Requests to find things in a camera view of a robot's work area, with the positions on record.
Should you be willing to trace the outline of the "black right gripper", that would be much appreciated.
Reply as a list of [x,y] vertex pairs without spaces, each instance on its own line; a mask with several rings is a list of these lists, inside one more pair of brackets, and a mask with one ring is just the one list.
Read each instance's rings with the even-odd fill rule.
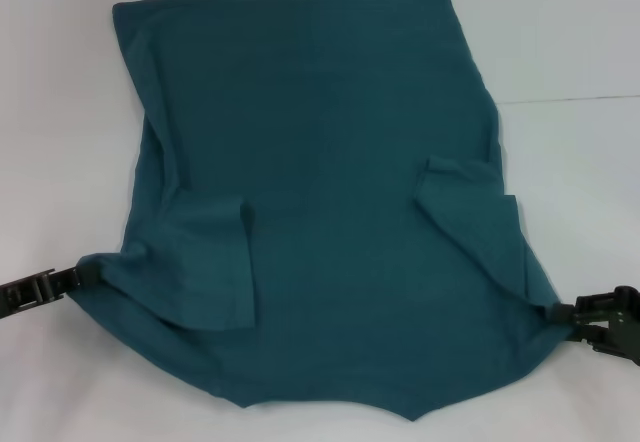
[[545,317],[554,325],[574,325],[573,341],[639,365],[639,291],[635,288],[618,286],[609,293],[581,296],[575,305],[554,303],[545,309]]

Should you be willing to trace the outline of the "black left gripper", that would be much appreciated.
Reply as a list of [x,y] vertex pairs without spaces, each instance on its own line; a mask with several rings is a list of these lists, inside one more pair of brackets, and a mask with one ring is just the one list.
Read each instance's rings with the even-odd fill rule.
[[96,262],[80,263],[65,270],[47,270],[1,286],[1,318],[53,302],[56,296],[88,289],[101,281]]

